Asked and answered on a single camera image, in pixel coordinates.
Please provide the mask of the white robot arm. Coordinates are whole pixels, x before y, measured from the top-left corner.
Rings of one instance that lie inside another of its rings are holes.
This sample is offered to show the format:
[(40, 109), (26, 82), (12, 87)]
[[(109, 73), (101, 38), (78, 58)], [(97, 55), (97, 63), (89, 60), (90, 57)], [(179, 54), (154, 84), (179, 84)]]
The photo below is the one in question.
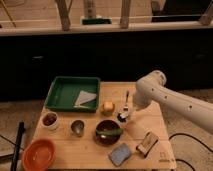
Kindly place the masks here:
[(213, 104), (165, 88), (166, 81), (165, 74), (160, 70), (154, 70), (140, 78), (133, 94), (136, 109), (145, 109), (154, 100), (213, 135)]

